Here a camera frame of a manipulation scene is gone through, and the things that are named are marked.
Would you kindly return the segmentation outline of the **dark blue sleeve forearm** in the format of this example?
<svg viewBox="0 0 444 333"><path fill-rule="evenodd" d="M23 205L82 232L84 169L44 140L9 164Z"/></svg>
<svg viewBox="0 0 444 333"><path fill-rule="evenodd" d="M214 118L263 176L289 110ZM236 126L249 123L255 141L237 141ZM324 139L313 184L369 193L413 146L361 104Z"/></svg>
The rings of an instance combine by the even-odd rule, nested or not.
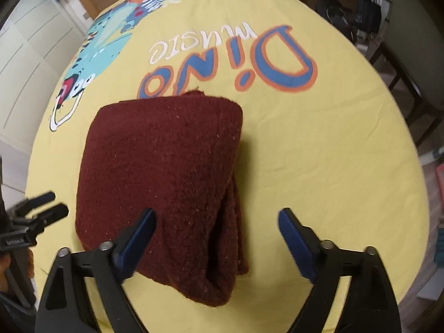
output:
<svg viewBox="0 0 444 333"><path fill-rule="evenodd" d="M37 311L21 305L16 297L1 293L1 332L34 333Z"/></svg>

